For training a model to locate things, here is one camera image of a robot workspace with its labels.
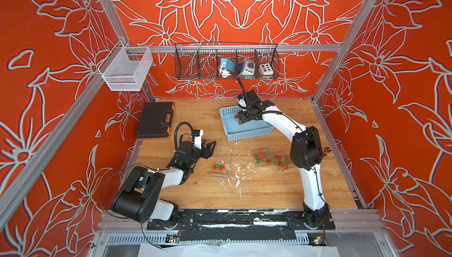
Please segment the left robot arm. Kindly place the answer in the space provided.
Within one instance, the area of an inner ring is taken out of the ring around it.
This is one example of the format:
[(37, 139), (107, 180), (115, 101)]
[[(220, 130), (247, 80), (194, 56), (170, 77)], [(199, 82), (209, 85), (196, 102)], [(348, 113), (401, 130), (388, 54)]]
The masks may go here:
[(179, 223), (179, 207), (161, 199), (160, 193), (184, 184), (200, 159), (213, 156), (217, 143), (207, 142), (202, 136), (202, 130), (195, 130), (191, 141), (178, 141), (175, 154), (164, 169), (134, 167), (113, 199), (111, 210), (140, 224), (157, 220), (164, 227), (175, 227)]

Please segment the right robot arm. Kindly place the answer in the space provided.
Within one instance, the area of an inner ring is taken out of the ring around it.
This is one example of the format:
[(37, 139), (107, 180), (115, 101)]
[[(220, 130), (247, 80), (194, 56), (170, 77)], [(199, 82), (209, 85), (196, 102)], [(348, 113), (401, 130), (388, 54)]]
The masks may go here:
[(327, 152), (322, 148), (316, 127), (299, 124), (269, 100), (261, 100), (254, 90), (243, 91), (237, 97), (242, 123), (263, 120), (278, 129), (291, 143), (290, 159), (298, 167), (304, 190), (304, 224), (310, 229), (323, 227), (330, 218), (321, 184), (321, 161)]

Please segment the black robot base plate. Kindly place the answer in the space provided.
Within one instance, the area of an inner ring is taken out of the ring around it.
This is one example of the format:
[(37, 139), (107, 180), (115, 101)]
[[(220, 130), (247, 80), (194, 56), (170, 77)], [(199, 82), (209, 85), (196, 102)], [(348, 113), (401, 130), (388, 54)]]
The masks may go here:
[(310, 233), (335, 230), (328, 216), (311, 229), (303, 211), (275, 209), (183, 209), (174, 225), (152, 219), (149, 231), (175, 231), (181, 243), (190, 242), (293, 242), (309, 244)]

